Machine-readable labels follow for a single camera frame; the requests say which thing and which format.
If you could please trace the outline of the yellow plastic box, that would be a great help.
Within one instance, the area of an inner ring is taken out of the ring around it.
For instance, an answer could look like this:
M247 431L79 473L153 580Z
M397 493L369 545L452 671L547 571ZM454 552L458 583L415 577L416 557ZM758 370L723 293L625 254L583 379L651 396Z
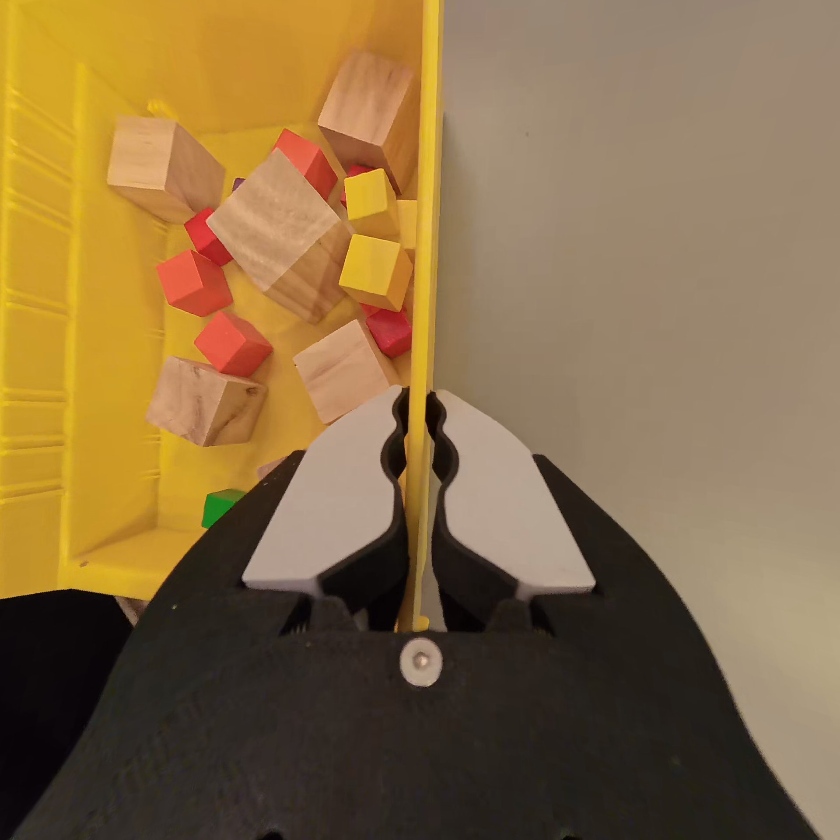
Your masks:
M354 50L415 75L423 330L396 363L432 382L443 2L2 2L2 597L61 589L150 600L199 538L205 495L244 487L322 425L292 355L358 311L310 324L224 269L234 309L273 342L248 444L200 448L144 419L170 354L198 359L203 321L155 268L183 226L107 184L121 116L173 119L225 168L227 197L280 131L316 141Z

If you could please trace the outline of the person's black garment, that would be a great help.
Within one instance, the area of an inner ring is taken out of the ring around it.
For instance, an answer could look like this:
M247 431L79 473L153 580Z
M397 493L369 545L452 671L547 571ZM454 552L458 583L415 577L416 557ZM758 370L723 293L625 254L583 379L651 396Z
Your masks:
M62 590L2 599L2 839L73 750L132 630L110 595Z

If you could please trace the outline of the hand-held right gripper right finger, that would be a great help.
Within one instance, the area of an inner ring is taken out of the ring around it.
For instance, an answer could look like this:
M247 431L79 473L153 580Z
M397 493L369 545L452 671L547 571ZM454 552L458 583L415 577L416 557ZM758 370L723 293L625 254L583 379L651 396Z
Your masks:
M595 576L531 450L448 391L430 392L439 481L431 560L444 624L481 632L499 604L588 595Z

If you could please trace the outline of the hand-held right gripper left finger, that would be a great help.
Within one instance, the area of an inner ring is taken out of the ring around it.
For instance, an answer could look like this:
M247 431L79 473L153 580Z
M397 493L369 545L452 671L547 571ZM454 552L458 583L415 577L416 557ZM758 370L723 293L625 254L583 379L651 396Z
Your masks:
M308 447L242 575L252 590L339 598L393 632L410 553L399 484L409 391L387 388Z

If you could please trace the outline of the pile of wooden coloured cubes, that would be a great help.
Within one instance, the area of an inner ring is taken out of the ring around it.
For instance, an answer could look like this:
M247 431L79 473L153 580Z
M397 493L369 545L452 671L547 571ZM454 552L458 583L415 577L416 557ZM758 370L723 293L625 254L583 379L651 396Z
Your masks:
M351 409L408 384L417 162L413 73L369 52L342 63L319 139L284 128L223 196L224 168L172 119L118 117L108 184L191 247L156 267L164 316L145 415L158 431L156 527L199 528L225 480L303 449Z

